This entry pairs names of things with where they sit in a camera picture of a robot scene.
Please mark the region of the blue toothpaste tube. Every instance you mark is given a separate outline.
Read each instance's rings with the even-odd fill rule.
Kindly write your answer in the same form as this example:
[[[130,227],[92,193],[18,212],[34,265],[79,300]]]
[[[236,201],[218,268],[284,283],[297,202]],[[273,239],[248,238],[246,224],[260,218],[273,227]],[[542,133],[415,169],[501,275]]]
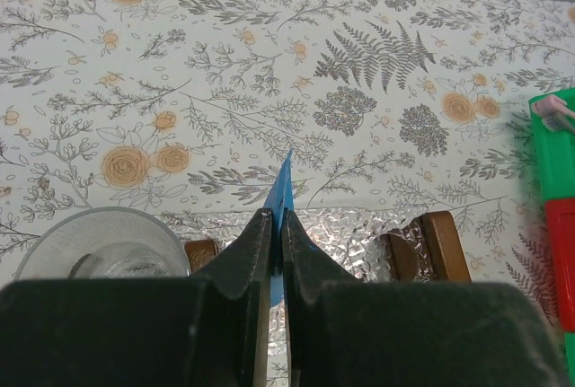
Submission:
[[[284,294],[280,232],[284,219],[284,210],[294,210],[291,157],[292,151],[289,151],[281,164],[279,173],[263,204],[263,207],[270,209],[272,213],[272,239],[270,245],[270,307],[277,306],[281,302]]]

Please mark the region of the clear glass cup brown band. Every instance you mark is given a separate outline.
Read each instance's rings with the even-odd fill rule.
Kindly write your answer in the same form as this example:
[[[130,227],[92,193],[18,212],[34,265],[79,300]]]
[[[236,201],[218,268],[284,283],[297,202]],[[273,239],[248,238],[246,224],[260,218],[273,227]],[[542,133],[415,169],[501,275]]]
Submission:
[[[132,208],[100,207],[47,230],[24,256],[15,278],[189,275],[183,243],[165,223]]]

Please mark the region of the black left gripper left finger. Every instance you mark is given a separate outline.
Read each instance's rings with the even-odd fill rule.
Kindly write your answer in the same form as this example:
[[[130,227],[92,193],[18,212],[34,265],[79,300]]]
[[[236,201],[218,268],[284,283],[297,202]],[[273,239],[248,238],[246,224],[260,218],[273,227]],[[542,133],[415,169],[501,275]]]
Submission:
[[[189,277],[26,278],[1,292],[4,386],[262,386],[272,213]]]

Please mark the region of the clear glass tray brown handles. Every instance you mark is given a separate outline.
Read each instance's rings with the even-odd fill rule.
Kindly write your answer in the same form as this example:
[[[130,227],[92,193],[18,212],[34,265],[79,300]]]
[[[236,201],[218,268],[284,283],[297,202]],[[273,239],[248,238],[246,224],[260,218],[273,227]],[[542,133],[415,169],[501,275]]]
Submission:
[[[272,262],[285,267],[286,327],[298,333],[328,286],[372,292],[389,281],[466,282],[470,275],[447,211],[377,213],[356,208],[252,214],[164,213],[186,242],[212,241],[218,255],[194,271],[198,322],[190,381],[195,386],[266,382]]]

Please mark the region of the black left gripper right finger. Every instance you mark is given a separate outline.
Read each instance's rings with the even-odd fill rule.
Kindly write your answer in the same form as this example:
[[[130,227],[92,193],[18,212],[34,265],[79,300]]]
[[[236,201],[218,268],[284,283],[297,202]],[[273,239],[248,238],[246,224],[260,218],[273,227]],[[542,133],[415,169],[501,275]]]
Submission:
[[[362,282],[293,211],[281,229],[293,386],[566,386],[529,300],[504,283]]]

